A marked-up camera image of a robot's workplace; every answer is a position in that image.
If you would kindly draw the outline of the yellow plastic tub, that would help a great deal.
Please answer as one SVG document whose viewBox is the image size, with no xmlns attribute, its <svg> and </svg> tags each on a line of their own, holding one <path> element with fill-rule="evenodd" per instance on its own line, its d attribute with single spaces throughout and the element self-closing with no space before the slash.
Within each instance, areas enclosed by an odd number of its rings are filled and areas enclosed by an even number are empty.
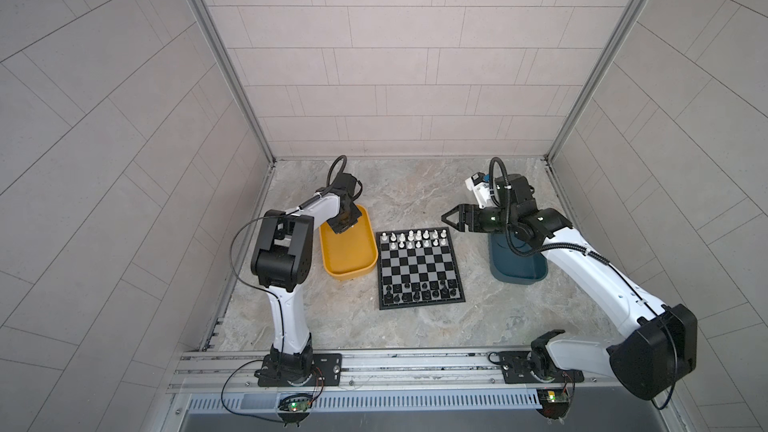
<svg viewBox="0 0 768 432">
<path fill-rule="evenodd" d="M 325 271 L 336 280 L 351 280 L 370 273 L 379 258 L 378 242 L 367 209 L 359 205 L 361 217 L 341 234 L 324 223 L 319 237 Z"/>
</svg>

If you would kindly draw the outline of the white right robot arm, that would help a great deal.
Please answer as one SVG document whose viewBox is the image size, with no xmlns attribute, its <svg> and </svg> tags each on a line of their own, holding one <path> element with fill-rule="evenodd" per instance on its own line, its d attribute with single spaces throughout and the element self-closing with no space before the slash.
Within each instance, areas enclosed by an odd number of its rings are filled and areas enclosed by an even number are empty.
<svg viewBox="0 0 768 432">
<path fill-rule="evenodd" d="M 622 339 L 603 339 L 552 330 L 534 340 L 528 360 L 532 375 L 552 382 L 568 370 L 612 377 L 631 394 L 653 400 L 697 366 L 698 321 L 685 305 L 669 306 L 645 291 L 582 236 L 554 208 L 539 208 L 527 178 L 508 173 L 494 157 L 487 172 L 465 182 L 472 204 L 452 208 L 459 232 L 501 236 L 519 259 L 541 257 L 567 275 L 604 311 Z"/>
</svg>

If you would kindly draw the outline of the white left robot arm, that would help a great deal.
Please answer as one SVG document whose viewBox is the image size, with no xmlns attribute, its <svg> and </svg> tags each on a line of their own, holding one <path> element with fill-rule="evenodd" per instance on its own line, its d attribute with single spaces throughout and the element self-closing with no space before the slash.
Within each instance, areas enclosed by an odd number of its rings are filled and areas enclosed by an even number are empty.
<svg viewBox="0 0 768 432">
<path fill-rule="evenodd" d="M 314 232 L 327 223 L 336 234 L 362 216 L 355 200 L 362 183 L 345 171 L 347 157 L 332 163 L 326 185 L 292 210 L 269 210 L 261 220 L 251 272 L 269 296 L 274 339 L 265 367 L 276 378 L 298 383 L 312 373 L 311 334 L 302 284 L 312 264 Z"/>
</svg>

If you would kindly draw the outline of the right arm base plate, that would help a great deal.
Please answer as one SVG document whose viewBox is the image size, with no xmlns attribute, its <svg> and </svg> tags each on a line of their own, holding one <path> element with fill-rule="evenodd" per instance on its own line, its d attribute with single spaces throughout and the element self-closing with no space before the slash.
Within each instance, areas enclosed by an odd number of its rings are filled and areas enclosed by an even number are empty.
<svg viewBox="0 0 768 432">
<path fill-rule="evenodd" d="M 579 370 L 561 370 L 554 366 L 539 368 L 530 351 L 500 351 L 488 355 L 491 364 L 501 369 L 505 384 L 573 384 L 584 381 Z"/>
</svg>

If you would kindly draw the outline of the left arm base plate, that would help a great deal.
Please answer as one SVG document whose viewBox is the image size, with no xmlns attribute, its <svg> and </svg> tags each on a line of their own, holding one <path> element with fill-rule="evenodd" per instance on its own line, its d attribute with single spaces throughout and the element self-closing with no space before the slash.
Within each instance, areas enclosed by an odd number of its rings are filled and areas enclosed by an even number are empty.
<svg viewBox="0 0 768 432">
<path fill-rule="evenodd" d="M 259 387 L 303 387 L 317 381 L 324 386 L 338 386 L 342 359 L 338 353 L 313 353 L 312 357 L 280 354 L 280 358 L 269 354 L 254 376 Z"/>
</svg>

